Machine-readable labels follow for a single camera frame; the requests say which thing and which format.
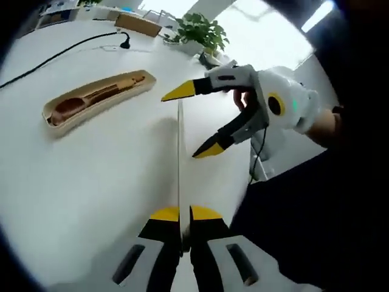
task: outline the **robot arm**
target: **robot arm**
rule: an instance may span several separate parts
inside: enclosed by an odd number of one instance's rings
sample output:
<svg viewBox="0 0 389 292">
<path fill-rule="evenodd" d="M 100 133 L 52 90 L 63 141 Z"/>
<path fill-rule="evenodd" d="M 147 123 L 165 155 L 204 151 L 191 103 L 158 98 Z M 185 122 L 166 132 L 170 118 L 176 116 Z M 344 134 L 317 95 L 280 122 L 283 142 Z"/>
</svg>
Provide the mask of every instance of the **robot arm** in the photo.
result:
<svg viewBox="0 0 389 292">
<path fill-rule="evenodd" d="M 214 210 L 190 206 L 190 213 L 190 262 L 199 292 L 321 291 L 282 275 L 271 255 L 234 234 Z M 158 210 L 136 238 L 115 247 L 99 256 L 89 274 L 49 291 L 170 292 L 183 250 L 178 207 Z"/>
<path fill-rule="evenodd" d="M 218 155 L 269 125 L 305 133 L 320 112 L 317 93 L 296 82 L 293 71 L 285 67 L 258 72 L 251 65 L 214 68 L 205 78 L 186 81 L 162 101 L 231 89 L 249 92 L 247 106 L 206 140 L 193 154 L 194 158 Z"/>
</svg>

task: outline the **wooden utensil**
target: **wooden utensil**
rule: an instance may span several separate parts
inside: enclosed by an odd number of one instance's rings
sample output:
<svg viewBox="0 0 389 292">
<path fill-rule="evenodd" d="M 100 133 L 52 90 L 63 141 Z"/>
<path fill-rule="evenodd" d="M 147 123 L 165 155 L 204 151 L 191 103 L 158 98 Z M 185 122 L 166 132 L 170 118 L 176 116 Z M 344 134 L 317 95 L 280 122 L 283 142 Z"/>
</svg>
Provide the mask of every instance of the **wooden utensil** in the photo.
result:
<svg viewBox="0 0 389 292">
<path fill-rule="evenodd" d="M 129 90 L 135 86 L 138 86 L 139 82 L 145 79 L 144 76 L 133 77 L 128 80 L 117 82 L 111 86 L 106 86 L 99 90 L 96 90 L 84 97 L 73 97 L 59 103 L 49 118 L 49 122 L 52 125 L 58 126 L 65 120 L 71 118 L 80 111 L 85 110 L 91 105 L 95 105 L 111 96 L 114 96 L 122 91 Z"/>
</svg>

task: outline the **black slot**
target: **black slot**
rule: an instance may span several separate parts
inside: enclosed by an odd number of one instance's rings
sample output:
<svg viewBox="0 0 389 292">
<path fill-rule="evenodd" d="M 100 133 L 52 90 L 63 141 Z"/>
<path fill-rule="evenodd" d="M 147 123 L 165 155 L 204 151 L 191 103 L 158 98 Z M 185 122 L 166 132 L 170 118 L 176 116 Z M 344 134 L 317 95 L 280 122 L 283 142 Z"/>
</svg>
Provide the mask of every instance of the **black slot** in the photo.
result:
<svg viewBox="0 0 389 292">
<path fill-rule="evenodd" d="M 218 76 L 218 79 L 219 80 L 235 80 L 235 76 L 234 75 L 221 75 L 221 76 Z"/>
<path fill-rule="evenodd" d="M 129 252 L 127 253 L 124 260 L 120 263 L 119 267 L 117 268 L 114 276 L 112 277 L 112 280 L 117 284 L 120 285 L 126 279 L 133 270 L 137 260 L 140 257 L 140 254 L 143 252 L 145 247 L 143 245 L 134 245 Z"/>
<path fill-rule="evenodd" d="M 239 270 L 243 283 L 246 286 L 256 283 L 259 277 L 240 246 L 237 244 L 227 245 L 227 250 Z"/>
</svg>

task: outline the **wooden tray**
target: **wooden tray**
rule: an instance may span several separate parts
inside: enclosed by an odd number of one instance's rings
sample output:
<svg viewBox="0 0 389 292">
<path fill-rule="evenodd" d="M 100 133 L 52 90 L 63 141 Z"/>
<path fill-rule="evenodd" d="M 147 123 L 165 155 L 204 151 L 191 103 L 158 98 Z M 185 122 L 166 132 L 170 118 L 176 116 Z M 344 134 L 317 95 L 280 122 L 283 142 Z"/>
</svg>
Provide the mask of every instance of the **wooden tray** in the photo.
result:
<svg viewBox="0 0 389 292">
<path fill-rule="evenodd" d="M 66 119 L 64 122 L 54 125 L 51 122 L 51 117 L 54 109 L 57 108 L 61 102 L 67 99 L 80 98 L 90 95 L 92 92 L 96 92 L 101 90 L 102 88 L 108 88 L 109 86 L 116 85 L 120 82 L 125 82 L 134 77 L 144 76 L 145 78 L 137 83 L 137 85 L 133 88 L 129 88 L 123 92 L 119 92 L 113 96 L 110 96 L 102 101 L 99 101 L 95 104 L 90 105 L 89 107 L 81 110 L 76 113 L 72 117 Z M 83 121 L 90 119 L 100 112 L 126 100 L 131 97 L 137 96 L 145 91 L 149 91 L 154 84 L 156 83 L 156 79 L 150 73 L 145 70 L 132 71 L 129 73 L 123 73 L 116 76 L 108 77 L 105 79 L 101 79 L 92 83 L 88 83 L 82 87 L 69 91 L 56 99 L 53 99 L 46 103 L 43 107 L 42 116 L 45 120 L 45 124 L 49 129 L 50 133 L 56 137 L 61 137 L 66 134 L 69 130 L 76 127 Z"/>
</svg>

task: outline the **potted plant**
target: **potted plant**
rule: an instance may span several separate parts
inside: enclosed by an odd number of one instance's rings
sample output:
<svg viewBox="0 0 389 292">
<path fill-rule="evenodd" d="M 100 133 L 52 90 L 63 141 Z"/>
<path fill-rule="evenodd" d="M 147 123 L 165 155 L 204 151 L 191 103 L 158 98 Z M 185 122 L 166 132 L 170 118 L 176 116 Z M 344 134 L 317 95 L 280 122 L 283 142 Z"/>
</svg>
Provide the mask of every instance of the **potted plant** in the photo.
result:
<svg viewBox="0 0 389 292">
<path fill-rule="evenodd" d="M 176 48 L 189 55 L 195 55 L 202 48 L 206 53 L 214 55 L 218 48 L 224 50 L 225 42 L 230 43 L 218 21 L 210 22 L 200 13 L 188 13 L 176 21 L 179 25 L 177 34 L 175 36 L 165 34 L 164 40 L 168 44 L 176 44 Z"/>
</svg>

